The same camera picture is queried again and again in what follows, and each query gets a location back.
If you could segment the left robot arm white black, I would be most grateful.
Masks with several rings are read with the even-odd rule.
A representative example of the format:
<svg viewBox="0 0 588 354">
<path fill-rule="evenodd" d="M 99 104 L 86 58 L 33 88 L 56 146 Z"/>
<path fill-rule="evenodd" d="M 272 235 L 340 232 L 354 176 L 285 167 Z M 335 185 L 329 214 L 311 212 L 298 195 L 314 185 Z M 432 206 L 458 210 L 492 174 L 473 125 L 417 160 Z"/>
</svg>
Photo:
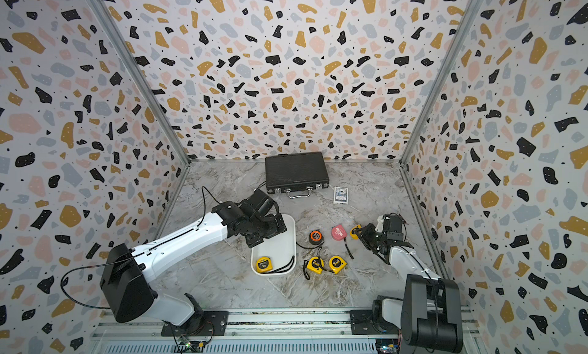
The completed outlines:
<svg viewBox="0 0 588 354">
<path fill-rule="evenodd" d="M 202 323 L 202 309 L 193 296 L 184 300 L 160 294 L 150 284 L 177 263 L 201 249 L 239 235 L 249 248 L 295 232 L 293 217 L 284 215 L 263 190 L 235 203 L 222 202 L 199 220 L 165 237 L 130 248 L 114 247 L 100 281 L 100 288 L 118 323 L 150 317 L 186 329 Z"/>
</svg>

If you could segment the orange black tape measure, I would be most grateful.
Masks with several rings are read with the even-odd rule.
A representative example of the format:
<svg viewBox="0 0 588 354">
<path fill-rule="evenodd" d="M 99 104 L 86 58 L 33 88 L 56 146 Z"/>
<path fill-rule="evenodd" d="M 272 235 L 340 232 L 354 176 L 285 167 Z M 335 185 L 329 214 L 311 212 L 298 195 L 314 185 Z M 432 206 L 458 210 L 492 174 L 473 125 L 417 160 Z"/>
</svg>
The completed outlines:
<svg viewBox="0 0 588 354">
<path fill-rule="evenodd" d="M 300 243 L 296 243 L 296 245 L 305 250 L 317 249 L 324 244 L 324 237 L 319 230 L 315 230 L 309 233 L 308 241 L 310 246 L 301 245 Z"/>
</svg>

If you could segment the pink tape measure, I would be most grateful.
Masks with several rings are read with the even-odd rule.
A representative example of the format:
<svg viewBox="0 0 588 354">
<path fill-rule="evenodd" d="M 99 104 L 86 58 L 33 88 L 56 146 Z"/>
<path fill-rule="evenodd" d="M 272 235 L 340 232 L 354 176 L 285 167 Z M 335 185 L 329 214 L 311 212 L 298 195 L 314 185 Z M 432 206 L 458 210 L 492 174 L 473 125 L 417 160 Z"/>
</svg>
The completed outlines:
<svg viewBox="0 0 588 354">
<path fill-rule="evenodd" d="M 332 229 L 331 235 L 336 241 L 338 241 L 338 242 L 343 241 L 344 242 L 345 249 L 346 249 L 350 259 L 354 260 L 355 258 L 354 258 L 353 254 L 348 246 L 348 243 L 347 243 L 347 235 L 348 234 L 347 234 L 347 231 L 345 230 L 345 228 L 341 224 L 336 225 Z"/>
</svg>

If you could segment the yellow tape measure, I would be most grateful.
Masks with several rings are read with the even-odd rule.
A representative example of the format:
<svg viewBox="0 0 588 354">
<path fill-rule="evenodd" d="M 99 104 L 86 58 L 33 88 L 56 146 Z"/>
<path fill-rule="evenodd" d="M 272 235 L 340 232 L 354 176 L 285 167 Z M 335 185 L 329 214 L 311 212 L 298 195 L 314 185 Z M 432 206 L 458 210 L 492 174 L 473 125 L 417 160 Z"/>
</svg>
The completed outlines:
<svg viewBox="0 0 588 354">
<path fill-rule="evenodd" d="M 303 275 L 306 280 L 310 280 L 310 273 L 322 274 L 324 271 L 324 263 L 320 257 L 312 257 L 304 261 Z"/>
<path fill-rule="evenodd" d="M 352 228 L 352 230 L 350 231 L 350 236 L 352 237 L 352 239 L 354 240 L 359 240 L 360 236 L 362 233 L 362 226 L 361 225 L 356 225 L 354 228 Z"/>
<path fill-rule="evenodd" d="M 329 269 L 333 274 L 338 274 L 347 266 L 347 262 L 340 256 L 334 255 L 329 260 Z"/>
<path fill-rule="evenodd" d="M 273 270 L 273 263 L 269 257 L 260 257 L 255 263 L 255 271 L 258 274 L 265 274 Z"/>
</svg>

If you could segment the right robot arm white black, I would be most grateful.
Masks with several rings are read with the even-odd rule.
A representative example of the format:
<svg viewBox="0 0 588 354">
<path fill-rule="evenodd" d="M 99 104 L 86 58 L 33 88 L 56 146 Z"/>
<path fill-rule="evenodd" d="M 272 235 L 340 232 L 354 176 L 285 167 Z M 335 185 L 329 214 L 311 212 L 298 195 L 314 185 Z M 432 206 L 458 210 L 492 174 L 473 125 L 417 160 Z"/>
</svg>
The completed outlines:
<svg viewBox="0 0 588 354">
<path fill-rule="evenodd" d="M 464 345 L 462 305 L 457 283 L 428 268 L 408 242 L 404 219 L 396 213 L 358 226 L 358 240 L 397 271 L 404 282 L 401 298 L 377 297 L 371 323 L 381 332 L 398 331 L 399 353 L 460 353 Z"/>
</svg>

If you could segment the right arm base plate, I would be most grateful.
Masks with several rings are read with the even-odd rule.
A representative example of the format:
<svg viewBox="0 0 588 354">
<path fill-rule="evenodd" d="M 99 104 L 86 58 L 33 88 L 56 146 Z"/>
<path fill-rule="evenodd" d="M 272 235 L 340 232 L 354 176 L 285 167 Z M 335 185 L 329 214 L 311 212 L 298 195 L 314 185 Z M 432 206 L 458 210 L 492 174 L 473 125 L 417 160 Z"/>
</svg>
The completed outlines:
<svg viewBox="0 0 588 354">
<path fill-rule="evenodd" d="M 375 314 L 372 310 L 349 311 L 353 335 L 398 335 L 401 330 Z"/>
</svg>

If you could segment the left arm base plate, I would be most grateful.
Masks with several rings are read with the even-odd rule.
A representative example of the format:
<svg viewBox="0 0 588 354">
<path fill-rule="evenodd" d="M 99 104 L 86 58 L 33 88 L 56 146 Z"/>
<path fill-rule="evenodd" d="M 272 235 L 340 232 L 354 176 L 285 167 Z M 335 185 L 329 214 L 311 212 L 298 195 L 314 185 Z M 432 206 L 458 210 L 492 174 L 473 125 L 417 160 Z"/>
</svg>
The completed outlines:
<svg viewBox="0 0 588 354">
<path fill-rule="evenodd" d="M 163 337 L 222 337 L 227 328 L 229 312 L 226 310 L 204 311 L 194 313 L 188 321 L 180 326 L 164 324 Z"/>
</svg>

